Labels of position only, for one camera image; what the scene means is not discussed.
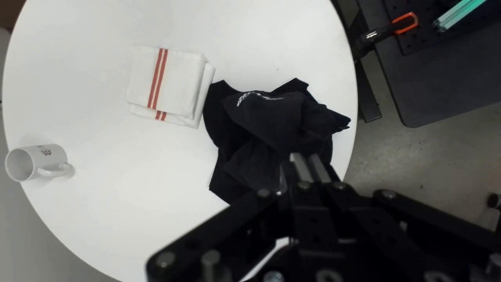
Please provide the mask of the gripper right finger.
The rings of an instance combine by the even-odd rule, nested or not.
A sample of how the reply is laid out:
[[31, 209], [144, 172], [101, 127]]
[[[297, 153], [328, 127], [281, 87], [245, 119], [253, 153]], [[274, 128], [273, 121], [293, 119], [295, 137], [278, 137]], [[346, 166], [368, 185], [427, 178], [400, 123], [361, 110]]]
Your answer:
[[334, 229], [371, 252], [386, 281], [501, 282], [501, 232], [379, 189], [359, 195], [318, 155], [308, 157]]

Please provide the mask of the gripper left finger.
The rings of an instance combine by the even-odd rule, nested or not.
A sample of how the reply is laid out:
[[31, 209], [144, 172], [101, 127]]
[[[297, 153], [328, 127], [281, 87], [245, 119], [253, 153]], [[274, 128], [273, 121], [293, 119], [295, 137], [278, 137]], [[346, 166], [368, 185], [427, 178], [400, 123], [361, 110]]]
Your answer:
[[316, 282], [337, 257], [326, 189], [337, 182], [317, 155], [291, 154], [279, 168], [280, 195], [251, 192], [154, 253], [147, 282]]

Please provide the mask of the black cloth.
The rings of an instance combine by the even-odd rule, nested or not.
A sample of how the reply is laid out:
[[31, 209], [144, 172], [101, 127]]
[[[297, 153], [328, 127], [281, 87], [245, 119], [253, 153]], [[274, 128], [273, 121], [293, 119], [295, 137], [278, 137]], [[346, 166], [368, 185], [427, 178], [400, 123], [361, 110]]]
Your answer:
[[328, 109], [292, 79], [271, 92], [240, 92], [224, 80], [208, 88], [206, 131], [218, 148], [209, 190], [227, 204], [266, 188], [279, 191], [280, 165], [292, 152], [330, 163], [332, 136], [351, 119]]

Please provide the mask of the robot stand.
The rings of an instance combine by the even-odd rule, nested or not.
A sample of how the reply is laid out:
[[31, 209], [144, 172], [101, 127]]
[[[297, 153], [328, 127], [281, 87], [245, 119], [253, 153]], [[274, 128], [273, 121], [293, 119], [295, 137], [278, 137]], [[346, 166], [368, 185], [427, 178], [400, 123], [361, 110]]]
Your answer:
[[501, 0], [486, 0], [446, 31], [434, 21], [454, 0], [349, 0], [349, 38], [413, 12], [418, 25], [373, 47], [406, 127], [501, 102]]

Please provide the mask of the white towel with red stripes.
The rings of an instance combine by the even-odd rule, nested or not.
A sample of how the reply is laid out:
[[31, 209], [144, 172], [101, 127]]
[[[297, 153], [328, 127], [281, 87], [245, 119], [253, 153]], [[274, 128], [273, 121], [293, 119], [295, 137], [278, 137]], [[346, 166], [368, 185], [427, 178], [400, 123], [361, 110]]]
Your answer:
[[214, 75], [203, 54], [134, 46], [126, 100], [134, 115], [198, 128]]

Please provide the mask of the white mug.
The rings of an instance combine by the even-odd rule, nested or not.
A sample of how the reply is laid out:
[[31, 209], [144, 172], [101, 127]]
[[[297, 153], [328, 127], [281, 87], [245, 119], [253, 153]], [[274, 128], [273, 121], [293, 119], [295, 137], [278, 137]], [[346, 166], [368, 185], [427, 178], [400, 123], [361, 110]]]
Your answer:
[[18, 147], [7, 153], [5, 170], [18, 183], [36, 178], [59, 178], [74, 172], [68, 155], [55, 143]]

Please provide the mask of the teal aluminium bar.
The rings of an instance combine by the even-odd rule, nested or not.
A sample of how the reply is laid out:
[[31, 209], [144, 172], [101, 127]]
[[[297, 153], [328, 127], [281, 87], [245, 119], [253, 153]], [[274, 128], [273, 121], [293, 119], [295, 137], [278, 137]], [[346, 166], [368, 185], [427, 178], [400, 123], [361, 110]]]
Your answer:
[[433, 26], [438, 30], [438, 32], [443, 33], [451, 29], [454, 25], [456, 25], [486, 1], [487, 0], [460, 0], [443, 15], [438, 17], [433, 22]]

